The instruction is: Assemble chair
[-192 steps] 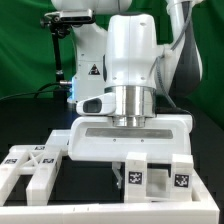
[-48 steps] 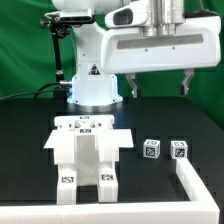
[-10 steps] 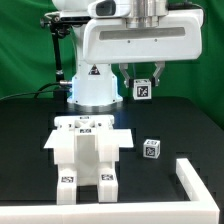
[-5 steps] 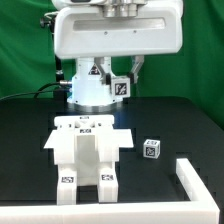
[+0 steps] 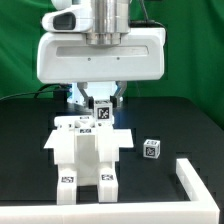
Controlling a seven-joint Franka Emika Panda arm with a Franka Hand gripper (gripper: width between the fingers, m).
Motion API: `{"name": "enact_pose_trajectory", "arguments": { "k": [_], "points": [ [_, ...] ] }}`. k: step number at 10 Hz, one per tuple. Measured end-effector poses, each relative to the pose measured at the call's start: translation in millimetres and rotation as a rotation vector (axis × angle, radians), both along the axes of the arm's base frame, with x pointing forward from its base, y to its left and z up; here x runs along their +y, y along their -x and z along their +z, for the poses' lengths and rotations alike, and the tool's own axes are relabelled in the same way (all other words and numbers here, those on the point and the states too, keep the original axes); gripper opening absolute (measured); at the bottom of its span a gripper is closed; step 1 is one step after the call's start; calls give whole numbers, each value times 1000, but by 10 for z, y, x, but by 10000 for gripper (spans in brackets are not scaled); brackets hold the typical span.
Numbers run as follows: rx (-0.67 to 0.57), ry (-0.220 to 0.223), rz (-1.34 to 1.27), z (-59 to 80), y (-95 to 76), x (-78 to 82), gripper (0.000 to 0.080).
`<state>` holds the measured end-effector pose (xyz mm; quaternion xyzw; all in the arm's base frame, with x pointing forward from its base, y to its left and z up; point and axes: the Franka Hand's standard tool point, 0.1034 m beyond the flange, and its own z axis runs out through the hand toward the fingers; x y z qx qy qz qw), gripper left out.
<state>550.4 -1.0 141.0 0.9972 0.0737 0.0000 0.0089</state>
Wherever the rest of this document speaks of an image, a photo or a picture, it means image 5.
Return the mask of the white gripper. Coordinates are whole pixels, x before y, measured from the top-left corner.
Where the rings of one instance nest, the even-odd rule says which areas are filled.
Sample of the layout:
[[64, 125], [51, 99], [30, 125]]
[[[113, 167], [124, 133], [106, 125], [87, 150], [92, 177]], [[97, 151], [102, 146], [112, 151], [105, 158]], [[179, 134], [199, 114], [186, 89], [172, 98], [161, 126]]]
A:
[[118, 45], [95, 46], [84, 34], [46, 33], [38, 46], [37, 77], [43, 83], [79, 82], [88, 109], [94, 98], [86, 93], [87, 82], [116, 81], [110, 101], [119, 108], [126, 81], [158, 80], [164, 74], [165, 36], [163, 28], [133, 28]]

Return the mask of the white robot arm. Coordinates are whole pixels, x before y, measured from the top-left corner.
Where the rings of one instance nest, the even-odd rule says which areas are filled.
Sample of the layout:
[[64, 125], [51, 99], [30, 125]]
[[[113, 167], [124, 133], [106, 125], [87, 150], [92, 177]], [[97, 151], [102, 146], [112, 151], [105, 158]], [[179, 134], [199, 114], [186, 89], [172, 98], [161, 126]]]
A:
[[96, 100], [120, 103], [127, 83], [164, 74], [166, 28], [149, 17], [132, 20], [132, 0], [51, 0], [37, 53], [37, 77], [70, 84], [69, 101], [92, 108]]

